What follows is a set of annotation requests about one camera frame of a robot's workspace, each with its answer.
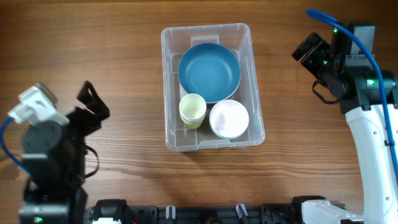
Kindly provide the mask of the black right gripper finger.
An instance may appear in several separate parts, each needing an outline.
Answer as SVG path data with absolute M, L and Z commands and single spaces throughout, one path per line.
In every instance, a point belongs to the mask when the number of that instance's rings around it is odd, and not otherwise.
M 298 61 L 300 60 L 311 48 L 316 47 L 323 39 L 315 32 L 312 32 L 292 53 L 292 57 Z
M 312 75 L 318 75 L 331 59 L 331 49 L 327 42 L 320 42 L 307 53 L 301 60 L 301 64 Z

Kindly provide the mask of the dark blue bowl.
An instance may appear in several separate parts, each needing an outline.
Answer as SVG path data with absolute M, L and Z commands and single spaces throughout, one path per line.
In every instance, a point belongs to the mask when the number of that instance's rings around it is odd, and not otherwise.
M 230 98 L 241 82 L 235 55 L 223 45 L 206 42 L 188 49 L 178 65 L 178 80 L 187 94 L 213 104 Z

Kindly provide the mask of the pink small bowl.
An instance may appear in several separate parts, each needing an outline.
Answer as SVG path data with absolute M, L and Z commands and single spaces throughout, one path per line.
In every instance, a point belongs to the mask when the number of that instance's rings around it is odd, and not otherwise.
M 212 130 L 224 136 L 235 136 L 249 125 L 249 113 L 238 101 L 223 100 L 212 107 L 209 116 Z

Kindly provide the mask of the cream plastic cup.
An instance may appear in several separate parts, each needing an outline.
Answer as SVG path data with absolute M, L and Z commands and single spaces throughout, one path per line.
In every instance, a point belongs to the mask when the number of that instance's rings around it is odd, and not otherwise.
M 181 118 L 188 123 L 199 123 L 206 115 L 205 99 L 195 93 L 185 95 L 179 103 Z

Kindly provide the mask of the yellow plastic cup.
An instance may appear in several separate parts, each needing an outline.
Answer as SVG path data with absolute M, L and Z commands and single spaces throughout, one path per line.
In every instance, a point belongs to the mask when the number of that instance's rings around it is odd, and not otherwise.
M 187 122 L 183 122 L 183 125 L 185 128 L 188 129 L 197 129 L 201 126 L 202 122 L 199 123 L 187 123 Z

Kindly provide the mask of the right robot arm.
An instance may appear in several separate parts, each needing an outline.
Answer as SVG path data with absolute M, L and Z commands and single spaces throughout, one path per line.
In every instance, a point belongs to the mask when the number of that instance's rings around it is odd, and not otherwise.
M 311 33 L 292 53 L 336 98 L 351 130 L 358 155 L 364 212 L 355 215 L 325 198 L 296 197 L 302 223 L 397 223 L 397 78 L 381 72 L 388 115 L 383 112 L 379 80 L 364 52 L 335 31 L 332 43 Z

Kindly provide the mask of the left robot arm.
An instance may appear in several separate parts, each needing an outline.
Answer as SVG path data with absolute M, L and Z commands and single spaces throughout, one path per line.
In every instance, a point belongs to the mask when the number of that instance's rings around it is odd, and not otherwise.
M 19 210 L 21 223 L 83 223 L 88 195 L 82 185 L 89 176 L 85 156 L 91 149 L 85 138 L 101 128 L 109 108 L 89 81 L 77 99 L 84 108 L 64 115 L 44 86 L 19 96 L 22 118 L 30 123 L 22 138 L 29 179 Z

